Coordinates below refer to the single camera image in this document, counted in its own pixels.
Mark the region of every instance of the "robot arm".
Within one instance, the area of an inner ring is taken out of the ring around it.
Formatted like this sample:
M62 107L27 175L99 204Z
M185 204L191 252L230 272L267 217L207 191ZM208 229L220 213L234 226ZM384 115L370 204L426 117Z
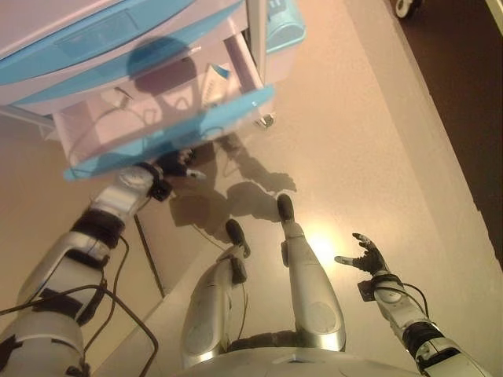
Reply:
M364 247L360 258L336 257L338 263L352 265L372 274L358 289L364 301L376 301L391 329L425 375L490 377L452 340L444 337L427 314L411 301L402 281L390 272L376 245L362 234L353 236Z
M56 297L21 310L0 335L0 376L88 376L79 326L94 316L103 291L57 294L90 284L106 287L104 267L126 222L150 197L162 201L169 196L171 187L164 176L188 174L179 156L174 152L153 165L139 163L122 169L50 248L20 289L17 301L20 305Z

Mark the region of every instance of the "open drawer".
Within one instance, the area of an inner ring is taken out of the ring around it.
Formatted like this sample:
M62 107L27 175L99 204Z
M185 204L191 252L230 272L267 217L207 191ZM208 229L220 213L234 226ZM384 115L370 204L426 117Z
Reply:
M204 112L209 64L230 75L222 104ZM54 113L71 165L65 177L87 178L215 138L271 112L272 96L271 87L262 88L242 35L234 35Z

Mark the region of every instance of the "wire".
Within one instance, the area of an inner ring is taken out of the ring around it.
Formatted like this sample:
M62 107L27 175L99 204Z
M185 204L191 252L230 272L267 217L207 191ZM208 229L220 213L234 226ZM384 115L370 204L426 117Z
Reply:
M202 236L204 237L208 242L211 242L213 243L216 247L218 247L221 251L225 251L226 249L224 249L223 247L221 247L220 245L218 245L214 240L212 240L210 237L206 236L202 230L200 230L199 228L197 228L194 224L192 224L192 227Z
M237 340L241 339L241 335L243 334L244 322L246 320L246 312L248 310L248 293L244 291L244 283L241 284L241 288L243 288L243 320L241 321L241 328L239 330Z
M406 287L411 287L413 290L415 290L417 293L419 293L421 295L421 297L423 298L424 311L426 312L426 317L429 318L430 313L428 310L428 301L426 300L426 296L424 295L423 291L421 289L419 289L418 287L416 287L415 285L412 285L409 283L402 283L402 284L405 285Z
M117 302L119 304L119 306L127 313L127 315L132 320L134 320L134 322L136 322L136 324L150 338L150 341L152 342L154 349L153 349L153 351L152 351L149 359L145 363L145 366L143 367L143 369L141 370L141 373L140 373L140 377L145 377L147 375L147 371L150 368L150 365L152 364L154 358L157 355L157 351L159 350L159 343L157 342L156 336L150 331L149 328L147 328L147 326L143 323L143 321L140 318L138 318L138 316L136 314L134 314L134 312L131 309L129 309L129 307L119 297L117 297L111 291L109 291L105 287L102 287L101 285L96 285L96 284L83 285L81 287L68 289L67 291L63 291L61 293L57 293L57 294L55 294L53 296L50 296L50 297L47 297L47 298L42 298L42 299L39 299L39 300L36 300L36 301L32 301L32 302L28 302L28 303L25 303L25 304L22 304L22 305L14 306L14 307L9 308L9 309L0 310L0 317L1 316L5 316L6 314L15 313L15 312L18 312L20 310L23 310L23 309L26 309L26 308L30 308L32 306L40 305L40 304L42 304L44 302L48 302L48 301L54 300L55 298L58 298L58 297L61 297L61 296L70 295L71 293L75 293L75 292L79 292L79 291L84 291L86 289L99 290L99 291L103 292L104 294L106 294L110 299L112 299L113 301Z
M374 291L392 291L392 292L399 293L401 295L405 295L416 303L416 305L419 307L420 311L423 312L423 314L426 317L428 316L426 314L426 312L424 311L423 307L421 306L421 304L408 292L400 291L398 288L393 288L393 287L375 287Z
M152 197L149 196L149 198L136 210L136 213L140 212L143 208L145 208L145 206L150 203L151 198Z
M122 236L120 236L120 239L123 241L124 243L124 246L126 247L126 250L124 251L124 255L123 255L123 259L122 261L120 262L120 265L119 265L119 268L117 269L117 272L116 272L116 277L115 279L113 280L113 289L112 289L112 293L114 295L117 295L117 284L119 283L119 276L120 276L120 273L122 272L123 270L123 267L124 267L124 263L126 261L126 258L127 258L127 255L129 254L129 243L126 241L126 239ZM84 354L86 354L87 350L89 349L89 347L91 347L91 345L94 343L94 341L96 340L96 338L100 335L100 333L103 331L104 328L106 328L106 326L108 325L108 322L110 322L110 320L112 319L113 317L113 313L116 309L116 302L115 300L112 300L112 305L110 306L110 312L108 313L108 317L107 319L105 320L105 322L103 322L103 324L96 330L96 332L94 333L93 337L89 340L89 342L87 342L86 346L84 347Z

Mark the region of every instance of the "beige floor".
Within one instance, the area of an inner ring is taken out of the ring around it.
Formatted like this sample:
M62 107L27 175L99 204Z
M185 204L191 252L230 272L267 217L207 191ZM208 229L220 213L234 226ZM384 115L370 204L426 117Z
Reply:
M180 368L178 342L190 292L220 252L192 225L220 246L229 215L246 232L252 256L244 336L293 328L288 270L279 252L281 227L274 222L280 191L292 196L296 217L339 297L347 352L414 370L375 305L359 298L356 283L365 274L333 261L338 254L359 255L351 238L358 231L377 243L395 273L424 290L445 334L494 376L501 375L501 271L396 20L386 2L299 4L308 37L291 76L277 87L275 125L266 132L241 130L240 153L215 145L216 163L209 159L201 167L211 180L191 189L177 182L183 187L176 198L141 213L170 292L147 320L161 345L149 376ZM59 148L19 135L12 128L18 125L3 121L3 126L0 242L8 262L0 264L0 284L7 287L0 303L5 307L88 195L109 178L65 183ZM136 252L119 293L145 317L159 298L131 226L127 236ZM117 262L115 256L110 276ZM242 313L239 290L233 298L231 337ZM0 326L6 323L2 319ZM150 351L143 334L134 332L113 352L131 328L121 316L106 331L89 360L97 369L112 355L95 375L138 375ZM85 329L87 336L93 329Z

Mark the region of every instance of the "floor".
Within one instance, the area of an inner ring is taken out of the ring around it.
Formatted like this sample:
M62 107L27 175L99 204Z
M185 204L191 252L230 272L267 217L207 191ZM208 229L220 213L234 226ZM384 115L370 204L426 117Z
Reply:
M288 193L344 311L347 352L415 370L356 283L336 265L358 256L351 237L372 238L394 273L424 290L431 316L493 375L503 373L503 279L483 218L428 94L412 51L385 1L299 1L308 26L290 77L277 86L277 121L206 145L196 165L206 182L173 182L169 203L140 214L164 289L147 325L160 341L149 376L180 369L178 342L198 277L228 245L236 218L251 247L243 336L293 329L288 270L281 262L275 197ZM233 293L231 338L242 316ZM138 375L148 339L135 331L96 376Z
M485 2L425 2L401 26L503 268L501 33Z

